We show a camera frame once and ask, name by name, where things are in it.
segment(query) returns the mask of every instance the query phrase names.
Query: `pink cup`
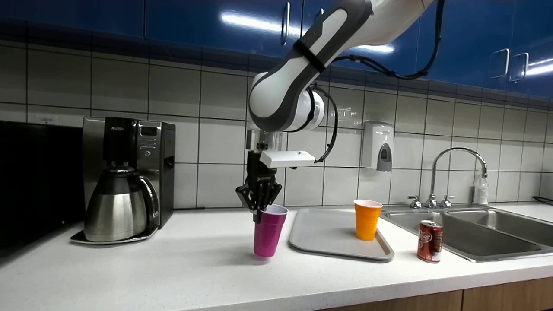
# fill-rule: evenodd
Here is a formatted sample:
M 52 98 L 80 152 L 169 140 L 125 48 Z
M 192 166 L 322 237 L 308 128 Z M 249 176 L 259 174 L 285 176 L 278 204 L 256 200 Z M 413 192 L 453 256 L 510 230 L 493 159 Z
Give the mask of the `pink cup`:
M 282 225 L 287 219 L 287 209 L 271 204 L 259 214 L 254 235 L 254 254 L 258 257 L 268 259 L 277 252 Z

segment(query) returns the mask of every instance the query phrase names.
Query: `lower cabinet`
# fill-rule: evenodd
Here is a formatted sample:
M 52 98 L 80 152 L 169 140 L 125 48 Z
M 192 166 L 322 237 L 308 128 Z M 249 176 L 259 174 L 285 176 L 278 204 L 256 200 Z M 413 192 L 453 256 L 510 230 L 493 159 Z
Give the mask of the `lower cabinet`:
M 553 309 L 553 278 L 465 290 L 463 311 Z
M 553 278 L 479 287 L 332 311 L 546 311 L 553 309 Z

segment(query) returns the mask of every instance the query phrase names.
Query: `cup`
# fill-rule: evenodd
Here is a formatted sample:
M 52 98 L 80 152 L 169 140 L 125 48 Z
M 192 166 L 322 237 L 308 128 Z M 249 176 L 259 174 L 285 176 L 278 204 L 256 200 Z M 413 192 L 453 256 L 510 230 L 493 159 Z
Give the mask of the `cup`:
M 356 206 L 356 237 L 360 240 L 373 240 L 382 204 L 377 200 L 358 199 Z
M 287 209 L 278 204 L 271 204 L 259 212 L 254 233 L 254 254 L 258 257 L 268 259 L 275 256 L 285 219 Z

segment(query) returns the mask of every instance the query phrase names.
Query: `robotic arm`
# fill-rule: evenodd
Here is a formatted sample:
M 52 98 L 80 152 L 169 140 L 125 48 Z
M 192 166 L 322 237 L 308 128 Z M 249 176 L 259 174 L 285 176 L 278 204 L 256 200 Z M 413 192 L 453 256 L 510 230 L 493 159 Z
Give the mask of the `robotic arm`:
M 325 104 L 308 86 L 344 50 L 384 45 L 398 38 L 430 3 L 432 0 L 337 0 L 275 69 L 254 78 L 249 95 L 254 124 L 261 133 L 316 128 L 325 116 Z M 315 157 L 306 152 L 275 152 L 264 142 L 258 143 L 258 150 L 251 150 L 249 176 L 237 193 L 254 212 L 254 219 L 282 188 L 275 181 L 277 168 L 301 164 L 315 164 Z

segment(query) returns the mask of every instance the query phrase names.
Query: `coffee maker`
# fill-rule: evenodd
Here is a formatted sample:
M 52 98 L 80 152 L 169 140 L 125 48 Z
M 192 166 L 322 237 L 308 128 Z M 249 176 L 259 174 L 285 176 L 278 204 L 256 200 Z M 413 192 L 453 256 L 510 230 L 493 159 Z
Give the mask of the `coffee maker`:
M 145 240 L 173 214 L 175 124 L 85 119 L 85 230 L 73 242 Z

